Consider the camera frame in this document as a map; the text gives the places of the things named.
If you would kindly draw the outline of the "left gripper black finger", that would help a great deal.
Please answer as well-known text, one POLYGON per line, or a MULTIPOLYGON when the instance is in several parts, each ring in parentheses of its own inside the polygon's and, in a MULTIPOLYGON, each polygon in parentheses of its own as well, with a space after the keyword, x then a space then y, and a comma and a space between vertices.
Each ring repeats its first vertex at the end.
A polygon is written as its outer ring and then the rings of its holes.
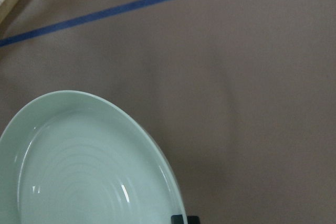
POLYGON ((200 224, 199 214, 194 211, 173 210, 170 214, 171 224, 200 224))

